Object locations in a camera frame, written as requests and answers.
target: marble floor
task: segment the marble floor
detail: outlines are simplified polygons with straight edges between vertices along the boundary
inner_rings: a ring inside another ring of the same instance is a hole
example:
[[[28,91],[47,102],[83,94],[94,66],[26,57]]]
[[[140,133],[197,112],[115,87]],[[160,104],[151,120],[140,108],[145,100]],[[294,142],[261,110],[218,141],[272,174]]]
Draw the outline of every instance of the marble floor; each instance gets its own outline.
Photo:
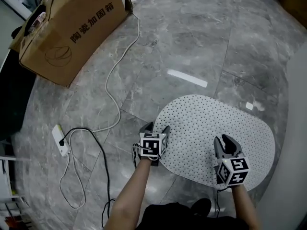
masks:
[[[134,167],[130,149],[138,130],[153,121],[170,101],[203,94],[235,106],[272,129],[276,154],[265,180],[249,192],[261,199],[278,161],[287,122],[286,63],[305,41],[307,32],[274,0],[137,0],[141,36],[116,67],[108,83],[121,108],[120,123],[97,133],[106,151],[111,197],[117,197]],[[106,174],[100,148],[88,133],[75,134],[76,167],[86,204],[72,210],[59,191],[66,159],[51,135],[55,124],[65,131],[106,127],[117,118],[104,84],[108,72],[137,35],[137,19],[129,16],[95,51],[69,89],[37,77],[22,130],[13,136],[19,193],[25,211],[40,229],[101,229],[107,201]],[[206,88],[168,75],[181,71],[208,82]],[[246,103],[254,104],[253,110]],[[76,207],[84,198],[70,163],[62,188]],[[180,202],[191,206],[214,189],[152,168],[142,212],[149,204]],[[221,192],[222,215],[234,216],[231,194]]]

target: electrical cord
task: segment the electrical cord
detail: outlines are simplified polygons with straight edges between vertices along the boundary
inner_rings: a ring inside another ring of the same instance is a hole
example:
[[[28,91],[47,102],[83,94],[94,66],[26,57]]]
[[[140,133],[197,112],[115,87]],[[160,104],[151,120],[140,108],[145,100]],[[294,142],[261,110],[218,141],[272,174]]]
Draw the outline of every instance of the electrical cord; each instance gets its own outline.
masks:
[[[109,170],[108,170],[107,162],[106,162],[106,153],[105,153],[105,151],[104,151],[102,145],[101,145],[100,142],[98,141],[97,137],[96,137],[95,134],[93,133],[93,131],[91,131],[91,130],[88,129],[88,128],[84,128],[84,127],[72,128],[70,131],[68,131],[68,132],[66,133],[66,135],[64,136],[64,138],[63,138],[62,140],[60,140],[59,144],[60,144],[60,146],[63,146],[63,145],[64,145],[64,139],[66,138],[66,136],[67,136],[70,132],[73,132],[73,131],[75,131],[75,130],[85,130],[85,131],[90,132],[91,135],[93,136],[93,138],[95,139],[95,141],[97,142],[98,146],[100,147],[101,151],[102,151],[102,154],[103,154],[103,156],[104,156],[105,169],[106,169],[106,176],[107,176],[107,191],[106,191],[106,192],[107,192],[108,202],[110,202],[110,200],[111,200],[111,198],[110,198],[110,175],[109,175]],[[65,173],[66,173],[66,171],[67,171],[68,164],[69,164],[69,160],[68,160],[68,163],[67,163],[67,165],[66,165]],[[65,198],[66,202],[70,205],[70,207],[73,208],[73,209],[80,209],[80,208],[85,204],[85,202],[86,202],[86,197],[85,197],[85,192],[84,192],[83,185],[82,185],[81,180],[80,180],[80,178],[79,178],[79,176],[78,176],[78,173],[77,173],[77,170],[76,170],[75,165],[74,165],[74,169],[75,169],[76,175],[77,175],[77,177],[78,177],[78,179],[79,179],[80,185],[81,185],[82,190],[83,190],[83,196],[84,196],[84,202],[83,202],[83,204],[82,204],[81,206],[79,206],[78,208],[75,208],[75,207],[73,207],[73,206],[67,201],[66,197],[64,196],[64,194],[63,194],[63,192],[62,192],[62,190],[61,190],[61,187],[60,187],[60,183],[61,183],[61,180],[63,179],[65,173],[62,175],[62,177],[61,177],[61,179],[60,179],[59,188],[60,188],[60,191],[61,191],[63,197]],[[110,217],[110,204],[108,204],[107,216]]]
[[[112,198],[112,199],[110,199],[109,201],[107,201],[106,204],[105,204],[104,210],[102,211],[102,214],[101,214],[101,226],[102,226],[102,228],[105,228],[105,227],[104,227],[104,213],[105,213],[105,210],[106,210],[106,206],[107,206],[107,205],[109,206],[109,205],[111,204],[112,201],[115,202],[115,199]]]
[[[67,172],[67,168],[68,168],[68,165],[69,165],[69,162],[70,162],[70,158],[69,158],[69,154],[68,154],[68,162],[67,162],[67,165],[66,165],[66,168],[65,168],[65,171],[64,171],[64,174],[62,175],[61,179],[60,179],[60,182],[59,182],[59,189],[60,189],[60,192],[61,194],[63,195],[64,199],[66,200],[66,202],[68,203],[68,205],[72,208],[72,209],[80,209],[82,206],[84,206],[85,202],[86,202],[86,196],[85,196],[85,191],[84,191],[84,188],[83,188],[83,185],[82,185],[82,182],[80,180],[80,177],[77,173],[77,170],[76,170],[76,167],[75,167],[75,160],[74,160],[74,155],[73,155],[73,152],[72,152],[72,145],[71,145],[71,137],[72,135],[74,134],[74,132],[76,132],[77,130],[83,130],[83,131],[88,131],[92,134],[92,136],[95,138],[97,144],[99,145],[101,151],[103,152],[103,156],[104,156],[104,161],[105,161],[105,167],[106,167],[106,173],[107,173],[107,195],[108,195],[108,202],[106,203],[106,205],[108,205],[108,209],[107,209],[107,215],[109,217],[109,214],[110,214],[110,178],[109,178],[109,173],[108,173],[108,169],[107,169],[107,163],[106,163],[106,154],[101,146],[101,144],[99,143],[98,139],[96,138],[96,136],[94,135],[95,132],[100,132],[100,131],[104,131],[104,130],[108,130],[108,129],[111,129],[113,128],[114,126],[116,126],[119,121],[120,121],[120,118],[121,118],[121,114],[120,114],[120,108],[116,102],[116,100],[114,99],[114,97],[112,96],[112,94],[108,91],[107,89],[107,83],[108,83],[108,80],[113,72],[113,70],[115,69],[115,67],[119,64],[119,62],[124,58],[125,54],[127,53],[127,51],[131,48],[131,46],[139,39],[140,37],[140,19],[137,15],[133,14],[137,19],[138,19],[138,35],[137,37],[135,38],[135,40],[129,44],[129,46],[126,48],[126,50],[124,51],[124,53],[122,54],[122,56],[120,57],[120,59],[115,63],[115,65],[112,67],[111,71],[109,72],[107,78],[106,78],[106,83],[105,83],[105,91],[107,93],[107,95],[112,99],[112,101],[114,102],[115,104],[115,107],[117,109],[117,112],[118,112],[118,119],[117,121],[111,125],[111,126],[108,126],[108,127],[105,127],[105,128],[100,128],[100,129],[97,129],[97,130],[90,130],[88,128],[85,128],[85,127],[76,127],[76,128],[72,128],[71,130],[69,130],[66,135],[64,136],[64,138],[59,142],[61,146],[64,145],[64,139],[66,138],[66,136],[70,133],[70,137],[69,137],[69,146],[71,148],[71,154],[72,154],[72,158],[73,158],[73,166],[74,166],[74,170],[75,170],[75,173],[78,177],[78,180],[79,180],[79,183],[82,187],[82,191],[83,191],[83,197],[84,197],[84,202],[82,203],[81,206],[79,207],[73,207],[67,200],[67,198],[65,197],[65,195],[63,194],[63,191],[61,189],[61,181],[63,179],[63,177],[65,176],[66,172]]]
[[[219,192],[225,191],[227,188],[224,188],[224,189],[221,189],[221,190],[217,190],[217,193],[216,193],[216,204],[217,204],[218,210],[217,210],[216,218],[218,218],[218,217],[219,217],[219,214],[220,214]]]
[[[135,149],[136,148],[138,148],[138,149],[143,149],[143,150],[147,150],[147,151],[152,151],[151,149],[148,149],[148,148],[144,148],[144,147],[142,147],[142,146],[140,146],[138,143],[134,143],[133,145],[132,145],[132,161],[133,161],[133,164],[134,164],[134,167],[136,168],[136,154],[137,154],[137,152],[135,151]],[[158,159],[161,159],[161,156],[160,156],[160,154],[158,154],[158,157],[154,160],[154,159],[152,159],[152,158],[150,158],[150,157],[148,157],[150,160],[152,160],[152,161],[157,161]]]
[[[62,188],[61,188],[62,179],[63,179],[63,177],[65,176],[65,174],[66,174],[66,172],[67,172],[67,168],[68,168],[68,165],[69,165],[69,162],[70,162],[69,154],[70,154],[70,153],[67,154],[67,158],[68,158],[68,159],[67,159],[67,164],[66,164],[66,168],[65,168],[64,174],[62,175],[62,177],[61,177],[61,179],[60,179],[60,181],[59,181],[59,190],[60,190],[61,194],[63,195],[63,197],[64,197],[65,201],[67,202],[67,204],[69,204],[69,206],[70,206],[72,209],[80,209],[83,205],[85,205],[86,198],[85,198],[85,191],[84,191],[84,188],[83,188],[81,179],[80,179],[80,177],[79,177],[79,175],[78,175],[78,173],[77,173],[77,170],[76,170],[75,157],[74,157],[74,155],[73,155],[72,150],[71,150],[71,155],[72,155],[72,159],[73,159],[73,168],[74,168],[75,174],[76,174],[76,176],[77,176],[77,178],[78,178],[78,180],[79,180],[79,184],[81,185],[81,188],[82,188],[82,193],[83,193],[83,197],[84,197],[84,202],[83,202],[83,204],[80,205],[79,207],[74,207],[74,206],[72,206],[72,205],[68,202],[68,200],[67,200],[67,198],[65,197],[65,195],[64,195],[64,193],[63,193],[63,191],[62,191]]]

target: cardboard box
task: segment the cardboard box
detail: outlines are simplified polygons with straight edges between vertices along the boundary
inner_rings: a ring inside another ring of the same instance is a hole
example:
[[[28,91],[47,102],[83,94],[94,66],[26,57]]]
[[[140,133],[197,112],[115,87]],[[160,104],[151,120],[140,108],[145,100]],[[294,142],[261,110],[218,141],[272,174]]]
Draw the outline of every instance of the cardboard box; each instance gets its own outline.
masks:
[[[125,7],[122,0],[42,0],[10,48],[18,51],[20,47],[23,67],[69,86],[92,53],[132,11],[130,0],[125,0]]]
[[[282,7],[307,28],[307,0],[278,0]]]

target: fiducial marker cube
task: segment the fiducial marker cube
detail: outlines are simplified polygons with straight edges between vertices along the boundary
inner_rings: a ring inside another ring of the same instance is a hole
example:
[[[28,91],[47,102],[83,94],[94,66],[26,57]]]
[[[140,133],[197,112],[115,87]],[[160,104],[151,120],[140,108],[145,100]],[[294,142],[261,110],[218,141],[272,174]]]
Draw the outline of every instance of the fiducial marker cube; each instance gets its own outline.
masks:
[[[166,134],[140,133],[140,146],[142,157],[156,158],[166,150]]]
[[[218,160],[218,176],[226,186],[243,184],[249,172],[249,159],[229,158]]]

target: oval pegboard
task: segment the oval pegboard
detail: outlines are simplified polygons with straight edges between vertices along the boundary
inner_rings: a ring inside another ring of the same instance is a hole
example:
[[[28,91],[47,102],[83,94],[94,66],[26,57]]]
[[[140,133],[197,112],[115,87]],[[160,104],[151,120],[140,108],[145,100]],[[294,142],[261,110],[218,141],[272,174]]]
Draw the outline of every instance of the oval pegboard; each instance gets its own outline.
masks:
[[[269,173],[275,155],[274,136],[262,120],[204,95],[186,95],[173,100],[159,114],[154,132],[170,125],[168,148],[161,163],[171,172],[198,183],[216,184],[213,140],[222,134],[233,137],[250,160],[244,181],[247,190],[261,183]]]

